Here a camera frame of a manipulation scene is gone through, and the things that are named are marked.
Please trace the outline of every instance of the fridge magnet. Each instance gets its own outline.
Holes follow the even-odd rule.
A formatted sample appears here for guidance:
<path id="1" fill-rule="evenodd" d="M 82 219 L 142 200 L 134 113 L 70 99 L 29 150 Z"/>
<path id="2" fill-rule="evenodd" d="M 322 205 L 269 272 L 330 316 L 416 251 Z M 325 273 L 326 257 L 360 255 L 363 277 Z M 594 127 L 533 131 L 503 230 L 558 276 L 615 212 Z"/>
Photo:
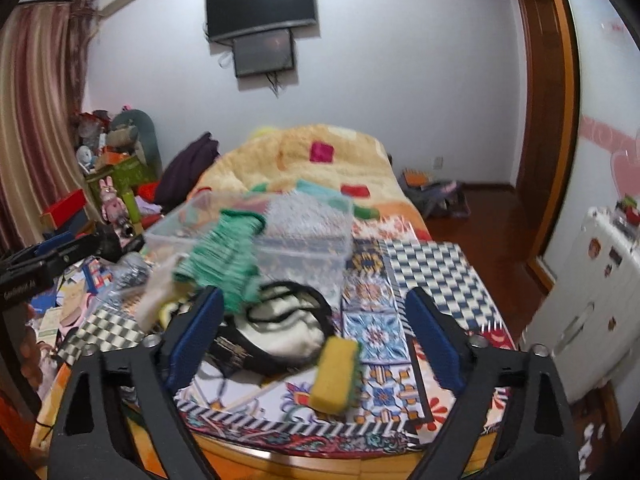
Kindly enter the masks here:
<path id="1" fill-rule="evenodd" d="M 600 245 L 600 242 L 598 241 L 598 239 L 592 238 L 591 242 L 589 242 L 589 257 L 592 260 L 595 260 L 598 257 L 598 254 L 600 254 L 601 248 L 602 246 Z"/>

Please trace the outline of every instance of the pink wall decoration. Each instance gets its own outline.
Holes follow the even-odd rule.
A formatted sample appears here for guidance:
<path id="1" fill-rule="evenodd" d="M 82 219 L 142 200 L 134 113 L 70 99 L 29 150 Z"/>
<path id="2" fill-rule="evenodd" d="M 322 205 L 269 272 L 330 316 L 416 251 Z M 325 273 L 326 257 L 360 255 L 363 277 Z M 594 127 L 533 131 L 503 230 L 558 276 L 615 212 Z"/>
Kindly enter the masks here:
<path id="1" fill-rule="evenodd" d="M 611 176 L 619 197 L 640 195 L 640 130 L 634 139 L 606 123 L 583 115 L 578 136 L 611 153 Z"/>

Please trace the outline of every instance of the black and white checkered paper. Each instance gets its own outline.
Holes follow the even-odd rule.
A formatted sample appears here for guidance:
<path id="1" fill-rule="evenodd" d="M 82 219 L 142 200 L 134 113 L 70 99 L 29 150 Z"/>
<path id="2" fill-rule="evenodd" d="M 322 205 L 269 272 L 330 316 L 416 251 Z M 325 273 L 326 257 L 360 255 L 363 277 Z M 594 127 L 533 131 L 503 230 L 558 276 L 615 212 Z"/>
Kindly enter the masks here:
<path id="1" fill-rule="evenodd" d="M 58 356 L 72 366 L 80 357 L 82 347 L 87 343 L 94 343 L 101 351 L 108 352 L 136 346 L 144 336 L 145 333 L 140 330 L 134 320 L 114 311 L 99 308 L 66 341 L 58 351 Z"/>

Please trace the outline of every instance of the cable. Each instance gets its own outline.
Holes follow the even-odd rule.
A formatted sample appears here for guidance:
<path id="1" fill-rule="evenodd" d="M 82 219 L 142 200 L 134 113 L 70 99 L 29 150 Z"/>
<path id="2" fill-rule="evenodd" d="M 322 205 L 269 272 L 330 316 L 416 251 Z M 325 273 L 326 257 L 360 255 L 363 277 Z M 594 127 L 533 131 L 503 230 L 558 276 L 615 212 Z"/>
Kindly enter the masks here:
<path id="1" fill-rule="evenodd" d="M 47 433 L 45 433 L 45 435 L 40 439 L 40 441 L 42 442 L 43 440 L 45 440 L 49 436 L 49 433 L 51 433 L 51 431 L 53 430 L 53 426 L 50 426 L 49 424 L 43 424 L 41 422 L 38 422 L 37 420 L 36 420 L 36 424 L 38 426 L 42 426 L 43 428 L 48 428 L 49 429 L 49 431 L 47 431 Z"/>
<path id="2" fill-rule="evenodd" d="M 218 66 L 220 68 L 229 68 L 231 63 L 233 62 L 233 51 L 227 50 L 220 58 L 218 59 Z"/>
<path id="3" fill-rule="evenodd" d="M 233 41 L 229 41 L 228 43 L 225 43 L 223 41 L 212 40 L 209 37 L 209 27 L 207 27 L 207 23 L 206 22 L 202 24 L 202 31 L 204 33 L 204 37 L 207 39 L 207 41 L 209 41 L 209 43 L 217 43 L 219 45 L 228 46 L 228 47 L 234 46 Z"/>
<path id="4" fill-rule="evenodd" d="M 278 73 L 277 72 L 267 72 L 265 74 L 267 80 L 269 81 L 270 85 L 271 85 L 271 91 L 273 92 L 273 95 L 275 95 L 277 98 L 280 97 L 280 90 L 282 90 L 282 85 L 280 84 L 280 80 L 278 79 Z"/>
<path id="5" fill-rule="evenodd" d="M 224 43 L 223 41 L 211 41 L 211 39 L 209 38 L 209 33 L 207 31 L 207 23 L 204 23 L 202 25 L 202 31 L 204 33 L 204 37 L 206 38 L 206 40 L 209 43 L 217 43 L 219 45 L 222 46 L 227 46 L 229 48 L 233 47 L 233 42 L 230 41 L 229 43 Z M 220 58 L 218 59 L 218 66 L 220 68 L 229 68 L 231 66 L 232 63 L 232 56 L 233 56 L 233 51 L 232 50 L 227 50 L 222 56 L 220 56 Z"/>

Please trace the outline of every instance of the curtain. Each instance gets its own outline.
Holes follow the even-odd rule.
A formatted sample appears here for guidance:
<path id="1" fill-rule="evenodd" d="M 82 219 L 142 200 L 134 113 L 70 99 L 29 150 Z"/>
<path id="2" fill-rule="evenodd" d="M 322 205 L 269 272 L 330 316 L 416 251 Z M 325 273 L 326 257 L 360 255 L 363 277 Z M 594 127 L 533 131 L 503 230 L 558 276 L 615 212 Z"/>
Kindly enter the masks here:
<path id="1" fill-rule="evenodd" d="M 89 41 L 94 33 L 94 19 L 97 17 L 94 0 L 73 0 L 70 3 L 67 50 L 68 108 L 69 117 L 82 112 L 82 98 L 86 83 L 86 67 Z M 72 143 L 77 147 L 78 131 L 72 130 Z"/>
<path id="2" fill-rule="evenodd" d="M 76 163 L 68 109 L 71 7 L 70 2 L 17 6 L 0 31 L 3 250 L 41 241 L 41 212 L 69 192 L 82 187 L 90 197 Z M 88 209 L 97 218 L 91 202 Z"/>

